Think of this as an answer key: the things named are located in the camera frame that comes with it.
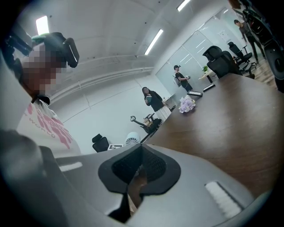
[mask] green plant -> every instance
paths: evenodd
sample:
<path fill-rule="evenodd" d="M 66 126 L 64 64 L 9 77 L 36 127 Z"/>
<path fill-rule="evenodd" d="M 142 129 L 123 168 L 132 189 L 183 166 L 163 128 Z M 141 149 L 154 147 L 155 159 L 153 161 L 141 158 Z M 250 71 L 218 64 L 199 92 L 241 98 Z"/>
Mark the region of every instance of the green plant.
<path fill-rule="evenodd" d="M 208 70 L 208 66 L 203 66 L 202 71 L 206 72 Z"/>

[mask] pink graphic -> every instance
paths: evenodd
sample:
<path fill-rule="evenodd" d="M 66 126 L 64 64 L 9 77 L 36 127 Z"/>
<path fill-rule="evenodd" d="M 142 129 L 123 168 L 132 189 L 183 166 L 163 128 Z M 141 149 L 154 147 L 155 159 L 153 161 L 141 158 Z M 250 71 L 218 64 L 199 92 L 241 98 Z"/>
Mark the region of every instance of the pink graphic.
<path fill-rule="evenodd" d="M 28 113 L 32 115 L 33 108 L 31 103 L 28 106 Z M 50 118 L 49 116 L 43 114 L 39 109 L 36 108 L 37 119 L 40 126 L 43 129 L 46 129 L 49 133 L 52 133 L 51 130 L 59 137 L 60 142 L 65 144 L 68 149 L 70 149 L 69 144 L 72 142 L 72 137 L 69 134 L 68 130 L 64 128 L 64 125 L 60 120 L 56 118 Z"/>

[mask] person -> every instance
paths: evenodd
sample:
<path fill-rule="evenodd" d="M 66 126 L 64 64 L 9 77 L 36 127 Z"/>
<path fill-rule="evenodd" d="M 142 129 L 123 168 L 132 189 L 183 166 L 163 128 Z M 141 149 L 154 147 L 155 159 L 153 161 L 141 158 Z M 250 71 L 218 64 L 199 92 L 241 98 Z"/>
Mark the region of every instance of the person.
<path fill-rule="evenodd" d="M 192 86 L 188 83 L 189 78 L 185 78 L 180 72 L 179 72 L 179 66 L 174 66 L 175 70 L 175 76 L 178 78 L 178 80 L 181 82 L 181 86 L 187 91 L 190 92 L 192 90 Z"/>
<path fill-rule="evenodd" d="M 263 49 L 262 49 L 262 47 L 261 47 L 260 42 L 258 42 L 258 41 L 254 38 L 254 36 L 252 35 L 252 33 L 251 33 L 251 31 L 250 31 L 248 25 L 247 25 L 245 22 L 241 23 L 241 22 L 238 21 L 238 20 L 234 20 L 234 23 L 235 23 L 235 25 L 237 25 L 237 26 L 239 27 L 240 32 L 241 32 L 241 34 L 242 34 L 242 36 L 243 36 L 243 38 L 244 38 L 244 40 L 245 40 L 246 45 L 248 44 L 248 42 L 247 42 L 247 39 L 248 39 L 250 45 L 252 46 L 252 50 L 253 50 L 254 57 L 255 57 L 255 59 L 256 59 L 256 63 L 258 64 L 258 56 L 257 56 L 256 47 L 255 47 L 254 43 L 258 46 L 258 48 L 260 48 L 260 51 L 261 51 L 261 53 L 262 53 L 262 56 L 263 56 L 264 59 L 266 60 L 266 57 L 265 57 L 265 54 L 264 54 L 264 51 L 263 51 Z"/>
<path fill-rule="evenodd" d="M 142 88 L 142 92 L 144 94 L 144 100 L 147 106 L 151 106 L 155 113 L 157 114 L 158 118 L 165 122 L 165 120 L 170 116 L 171 111 L 168 107 L 166 107 L 165 102 L 160 95 L 156 92 L 149 90 L 147 87 Z"/>
<path fill-rule="evenodd" d="M 80 149 L 58 116 L 48 108 L 49 98 L 45 91 L 55 80 L 66 59 L 58 51 L 58 44 L 66 39 L 61 33 L 35 37 L 35 46 L 21 61 L 20 84 L 31 96 L 32 101 L 24 112 L 17 132 L 31 138 L 39 146 L 51 149 L 55 158 L 80 155 Z"/>

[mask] white skirt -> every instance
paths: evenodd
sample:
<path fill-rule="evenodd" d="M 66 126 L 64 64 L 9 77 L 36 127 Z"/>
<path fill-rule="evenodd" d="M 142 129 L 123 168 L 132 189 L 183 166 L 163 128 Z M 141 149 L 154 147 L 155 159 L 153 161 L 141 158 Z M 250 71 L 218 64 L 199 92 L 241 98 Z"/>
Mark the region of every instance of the white skirt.
<path fill-rule="evenodd" d="M 157 114 L 158 118 L 162 120 L 162 123 L 164 123 L 172 112 L 168 107 L 164 106 L 155 113 Z"/>

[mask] ceiling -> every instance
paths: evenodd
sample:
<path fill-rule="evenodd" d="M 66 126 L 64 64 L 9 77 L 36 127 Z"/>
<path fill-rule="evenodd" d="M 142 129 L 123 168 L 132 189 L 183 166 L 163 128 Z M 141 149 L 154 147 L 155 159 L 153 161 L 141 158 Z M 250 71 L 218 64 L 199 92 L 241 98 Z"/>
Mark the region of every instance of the ceiling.
<path fill-rule="evenodd" d="M 36 19 L 47 16 L 49 31 L 75 40 L 79 65 L 67 68 L 56 82 L 51 98 L 81 86 L 126 75 L 149 75 L 164 50 L 204 4 L 191 0 L 181 12 L 182 0 L 49 0 L 28 6 L 18 22 L 37 35 Z M 164 32 L 149 55 L 144 55 L 155 35 Z"/>

